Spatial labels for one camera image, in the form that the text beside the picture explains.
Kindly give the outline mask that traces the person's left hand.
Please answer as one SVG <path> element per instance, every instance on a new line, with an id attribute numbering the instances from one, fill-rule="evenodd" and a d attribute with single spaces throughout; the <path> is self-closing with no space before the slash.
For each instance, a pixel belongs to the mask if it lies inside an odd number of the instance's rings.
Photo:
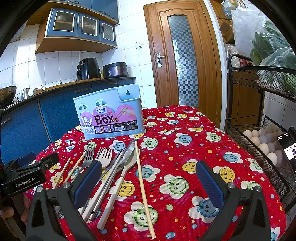
<path id="1" fill-rule="evenodd" d="M 21 220 L 23 221 L 24 224 L 27 224 L 28 222 L 28 216 L 29 216 L 29 208 L 30 208 L 30 200 L 27 196 L 23 197 L 23 205 L 25 207 L 22 215 L 21 215 Z M 14 210 L 12 207 L 3 207 L 1 209 L 1 217 L 3 220 L 6 220 L 9 217 L 12 217 L 14 215 Z"/>

